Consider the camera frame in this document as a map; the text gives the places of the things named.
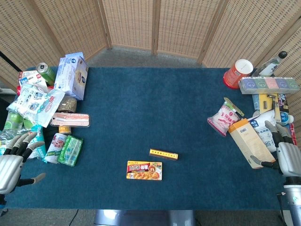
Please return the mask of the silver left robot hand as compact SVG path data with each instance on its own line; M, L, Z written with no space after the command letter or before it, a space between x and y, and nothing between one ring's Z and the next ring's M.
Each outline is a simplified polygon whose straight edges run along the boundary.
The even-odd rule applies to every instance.
M21 172L29 156L37 148L45 144L43 141L30 143L36 132L28 132L14 137L0 156L0 194L7 195L16 187L32 185L40 182L46 174L41 173L34 178L21 179Z

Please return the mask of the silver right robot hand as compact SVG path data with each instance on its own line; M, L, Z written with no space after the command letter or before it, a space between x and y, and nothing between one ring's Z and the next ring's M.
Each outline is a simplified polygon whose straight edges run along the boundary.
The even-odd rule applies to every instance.
M279 170L285 177L300 177L301 151L298 146L293 143L293 139L288 130L280 124L273 126L269 121L265 121L265 127L272 133L277 152L277 161L261 161L253 155L250 156L251 159L263 167Z

